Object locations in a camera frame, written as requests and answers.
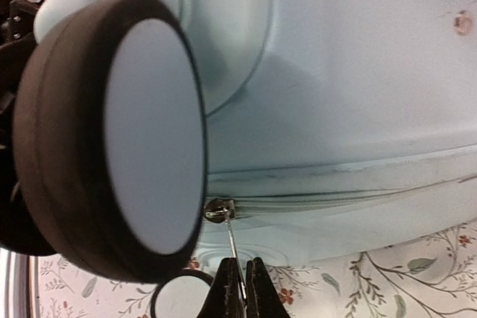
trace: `metal rod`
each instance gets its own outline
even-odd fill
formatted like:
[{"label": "metal rod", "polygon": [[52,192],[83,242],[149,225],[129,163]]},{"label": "metal rod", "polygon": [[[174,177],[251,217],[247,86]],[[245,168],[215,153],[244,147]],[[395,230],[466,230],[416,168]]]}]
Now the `metal rod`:
[{"label": "metal rod", "polygon": [[241,299],[242,299],[242,303],[244,305],[244,308],[247,307],[247,288],[245,287],[245,280],[244,280],[244,274],[242,272],[242,269],[241,269],[241,265],[240,265],[240,261],[238,260],[239,259],[239,255],[237,253],[237,246],[236,246],[236,240],[233,236],[233,230],[232,230],[232,224],[230,222],[230,217],[229,217],[229,209],[228,208],[224,208],[224,211],[225,211],[225,222],[227,223],[227,231],[229,232],[229,242],[230,242],[230,248],[232,249],[232,255],[234,257],[234,259],[236,260],[237,262],[237,265],[238,265],[238,284],[239,284],[239,288],[240,288],[240,294],[241,294]]}]

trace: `floral pattern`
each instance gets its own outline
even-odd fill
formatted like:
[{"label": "floral pattern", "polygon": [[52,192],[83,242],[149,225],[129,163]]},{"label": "floral pattern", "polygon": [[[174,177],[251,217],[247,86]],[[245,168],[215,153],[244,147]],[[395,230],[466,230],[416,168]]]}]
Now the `floral pattern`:
[{"label": "floral pattern", "polygon": [[[405,244],[268,271],[295,318],[477,318],[475,237],[477,220]],[[186,268],[206,267],[192,258]],[[60,256],[39,260],[39,282],[41,318],[150,318],[154,285],[98,278]]]}]

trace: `black clip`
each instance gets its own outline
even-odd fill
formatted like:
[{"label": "black clip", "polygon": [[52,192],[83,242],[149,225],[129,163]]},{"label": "black clip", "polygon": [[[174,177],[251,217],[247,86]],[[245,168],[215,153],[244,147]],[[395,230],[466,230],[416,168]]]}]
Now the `black clip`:
[{"label": "black clip", "polygon": [[[224,258],[197,318],[290,318],[261,258],[247,262],[245,285],[246,305],[240,295],[239,264],[236,258]],[[151,299],[151,318],[160,318],[156,316],[155,304],[161,289],[158,287]]]}]

